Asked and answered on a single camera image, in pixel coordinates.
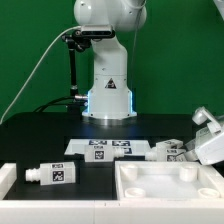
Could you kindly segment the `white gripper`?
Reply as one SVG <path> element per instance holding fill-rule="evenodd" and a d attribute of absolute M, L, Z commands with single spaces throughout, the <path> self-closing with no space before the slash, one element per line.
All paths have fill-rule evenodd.
<path fill-rule="evenodd" d="M 224 115 L 214 117 L 205 107 L 199 107 L 192 120 L 206 126 L 196 132 L 193 140 L 186 144 L 187 161 L 199 160 L 202 165 L 212 165 L 224 161 Z"/>

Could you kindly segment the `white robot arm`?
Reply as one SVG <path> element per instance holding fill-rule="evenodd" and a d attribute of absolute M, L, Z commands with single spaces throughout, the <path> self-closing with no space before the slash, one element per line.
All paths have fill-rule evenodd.
<path fill-rule="evenodd" d="M 179 131 L 184 114 L 202 105 L 224 113 L 224 25 L 210 0 L 76 0 L 74 16 L 81 26 L 140 35 L 133 59 L 116 37 L 91 42 L 94 81 L 83 116 L 120 123 L 113 136 Z"/>

